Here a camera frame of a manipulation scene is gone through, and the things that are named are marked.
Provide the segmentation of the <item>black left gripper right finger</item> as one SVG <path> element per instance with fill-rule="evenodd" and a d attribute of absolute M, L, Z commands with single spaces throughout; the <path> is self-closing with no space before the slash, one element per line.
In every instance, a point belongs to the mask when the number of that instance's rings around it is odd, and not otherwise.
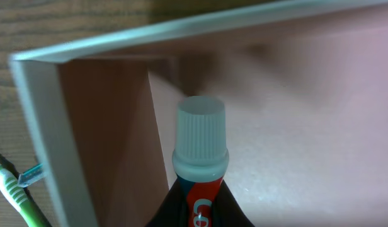
<path fill-rule="evenodd" d="M 223 180 L 212 205 L 213 227 L 254 227 Z"/>

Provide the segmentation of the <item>red green toothpaste tube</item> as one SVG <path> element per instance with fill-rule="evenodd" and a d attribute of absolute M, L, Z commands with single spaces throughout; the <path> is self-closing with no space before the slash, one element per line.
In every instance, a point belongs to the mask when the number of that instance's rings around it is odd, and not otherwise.
<path fill-rule="evenodd" d="M 212 204 L 229 164 L 222 101 L 190 96 L 179 102 L 172 162 L 188 205 L 188 226 L 212 226 Z"/>

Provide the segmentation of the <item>blue disposable razor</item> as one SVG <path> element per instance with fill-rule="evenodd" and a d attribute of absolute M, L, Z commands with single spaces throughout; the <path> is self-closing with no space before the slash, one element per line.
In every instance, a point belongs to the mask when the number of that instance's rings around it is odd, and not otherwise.
<path fill-rule="evenodd" d="M 36 166 L 19 175 L 18 185 L 20 187 L 26 188 L 31 184 L 43 179 L 44 177 L 45 172 L 43 170 L 42 164 L 37 164 Z"/>

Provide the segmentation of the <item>green white toothbrush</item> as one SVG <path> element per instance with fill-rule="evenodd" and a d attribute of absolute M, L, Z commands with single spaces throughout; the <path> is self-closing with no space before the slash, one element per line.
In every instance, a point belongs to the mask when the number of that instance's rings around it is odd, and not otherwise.
<path fill-rule="evenodd" d="M 45 221 L 37 213 L 25 190 L 18 185 L 18 179 L 2 164 L 0 164 L 0 191 L 29 227 L 46 226 Z"/>

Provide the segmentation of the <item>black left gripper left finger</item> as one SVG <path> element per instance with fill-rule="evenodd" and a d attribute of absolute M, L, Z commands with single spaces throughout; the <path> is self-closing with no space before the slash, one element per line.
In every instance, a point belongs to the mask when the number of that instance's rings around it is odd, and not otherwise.
<path fill-rule="evenodd" d="M 145 227 L 188 227 L 188 205 L 179 181 L 174 182 Z"/>

